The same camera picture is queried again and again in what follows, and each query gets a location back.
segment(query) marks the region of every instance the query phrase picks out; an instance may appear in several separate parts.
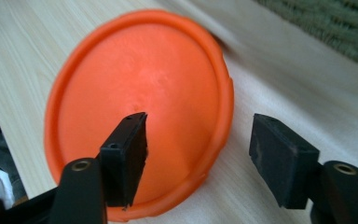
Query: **light wood surface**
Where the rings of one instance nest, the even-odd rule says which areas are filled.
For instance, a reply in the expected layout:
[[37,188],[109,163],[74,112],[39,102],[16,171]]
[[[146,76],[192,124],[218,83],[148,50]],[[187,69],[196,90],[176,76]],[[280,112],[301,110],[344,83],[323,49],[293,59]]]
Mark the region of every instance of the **light wood surface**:
[[43,149],[54,78],[93,29],[139,8],[166,8],[222,41],[234,80],[231,135],[206,182],[159,216],[130,223],[310,223],[279,208],[248,148],[254,113],[280,119],[320,162],[358,166],[358,64],[246,1],[0,1],[0,125],[30,197],[55,187]]

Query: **orange disc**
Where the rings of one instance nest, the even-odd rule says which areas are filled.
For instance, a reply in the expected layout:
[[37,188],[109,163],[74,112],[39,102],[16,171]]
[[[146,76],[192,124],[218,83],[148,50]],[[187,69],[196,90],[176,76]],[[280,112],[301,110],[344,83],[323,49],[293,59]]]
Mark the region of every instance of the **orange disc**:
[[112,221],[156,216],[206,178],[227,141],[233,86],[222,52],[195,22],[136,11],[99,27],[75,49],[48,99],[45,148],[59,182],[64,165],[95,157],[129,114],[146,112],[148,157],[134,204]]

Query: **orange plate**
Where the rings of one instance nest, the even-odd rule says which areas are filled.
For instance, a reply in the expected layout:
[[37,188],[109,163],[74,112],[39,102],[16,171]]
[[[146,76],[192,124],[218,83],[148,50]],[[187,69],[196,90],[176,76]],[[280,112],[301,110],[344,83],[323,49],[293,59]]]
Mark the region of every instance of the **orange plate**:
[[69,57],[51,91],[45,148],[59,182],[69,161],[95,157],[129,114],[146,112],[149,154],[127,211],[112,221],[156,216],[205,180],[227,141],[233,86],[222,52],[195,22],[160,10],[99,27]]

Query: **orange frisbee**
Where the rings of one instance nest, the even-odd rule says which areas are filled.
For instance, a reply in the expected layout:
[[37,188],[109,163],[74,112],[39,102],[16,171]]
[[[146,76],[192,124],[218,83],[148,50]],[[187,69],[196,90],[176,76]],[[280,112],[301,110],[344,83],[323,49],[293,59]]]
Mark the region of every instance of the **orange frisbee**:
[[45,149],[59,182],[66,163],[95,157],[129,114],[146,112],[148,157],[133,206],[108,219],[157,216],[205,180],[227,141],[233,85],[213,37],[161,10],[99,27],[68,61],[48,99]]

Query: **black object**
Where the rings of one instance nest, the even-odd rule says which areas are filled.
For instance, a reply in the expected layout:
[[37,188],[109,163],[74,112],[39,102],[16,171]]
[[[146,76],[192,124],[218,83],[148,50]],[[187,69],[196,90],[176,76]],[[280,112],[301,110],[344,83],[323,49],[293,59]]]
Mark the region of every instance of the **black object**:
[[[124,118],[97,159],[83,158],[65,166],[57,188],[7,211],[0,203],[0,223],[106,223],[106,202],[123,207],[133,202],[147,155],[146,117],[138,113]],[[106,154],[106,146],[113,151]]]
[[358,168],[321,165],[319,150],[279,120],[255,114],[249,154],[279,206],[314,205],[312,223],[358,223]]

